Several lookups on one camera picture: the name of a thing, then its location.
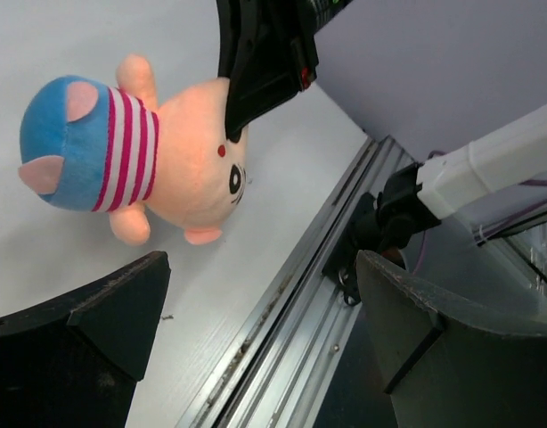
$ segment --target plush toy foot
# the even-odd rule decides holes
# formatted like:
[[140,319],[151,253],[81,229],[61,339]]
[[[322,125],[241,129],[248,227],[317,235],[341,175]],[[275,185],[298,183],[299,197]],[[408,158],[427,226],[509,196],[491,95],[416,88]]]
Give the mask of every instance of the plush toy foot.
[[111,231],[127,245],[143,245],[151,235],[144,208],[136,205],[110,213]]
[[204,230],[187,229],[184,231],[184,239],[192,245],[212,243],[220,236],[222,236],[222,231],[218,228]]

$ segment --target plush toy eye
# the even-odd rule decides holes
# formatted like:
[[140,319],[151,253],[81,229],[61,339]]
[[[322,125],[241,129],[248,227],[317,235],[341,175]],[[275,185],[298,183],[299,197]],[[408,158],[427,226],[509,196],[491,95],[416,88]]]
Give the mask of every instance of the plush toy eye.
[[241,172],[236,165],[230,170],[230,193],[237,194],[241,187]]

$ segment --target table surface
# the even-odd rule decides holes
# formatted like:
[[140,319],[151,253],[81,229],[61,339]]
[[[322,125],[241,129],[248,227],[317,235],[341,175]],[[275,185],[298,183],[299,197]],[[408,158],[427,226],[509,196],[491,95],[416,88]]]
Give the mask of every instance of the table surface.
[[0,2],[0,316],[92,282],[151,250],[172,268],[163,316],[129,427],[174,427],[365,141],[317,86],[250,127],[251,185],[216,243],[193,247],[151,216],[126,247],[101,214],[57,210],[17,178],[18,129],[48,80],[114,84],[128,53],[148,56],[159,97],[216,75],[214,0]]

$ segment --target stuffed animal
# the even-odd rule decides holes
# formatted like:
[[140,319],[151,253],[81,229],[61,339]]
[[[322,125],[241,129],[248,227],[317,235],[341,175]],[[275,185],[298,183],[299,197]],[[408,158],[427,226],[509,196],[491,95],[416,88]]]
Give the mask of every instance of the stuffed animal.
[[128,56],[118,87],[67,76],[45,85],[20,126],[20,179],[51,205],[108,212],[113,234],[140,245],[145,207],[184,229],[192,244],[215,241],[246,186],[248,129],[225,137],[229,80],[191,86],[158,105],[151,65]]

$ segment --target plush toy leg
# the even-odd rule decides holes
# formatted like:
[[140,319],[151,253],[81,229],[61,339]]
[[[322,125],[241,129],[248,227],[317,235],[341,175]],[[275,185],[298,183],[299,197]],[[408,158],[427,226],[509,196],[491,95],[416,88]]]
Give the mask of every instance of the plush toy leg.
[[145,207],[139,202],[111,212],[110,224],[113,234],[127,245],[142,245],[151,234]]
[[184,239],[192,245],[204,245],[205,243],[212,243],[216,239],[222,236],[222,231],[218,228],[196,230],[186,229],[184,231]]
[[157,87],[151,65],[142,56],[131,54],[117,68],[119,88],[139,98],[147,110],[156,111]]

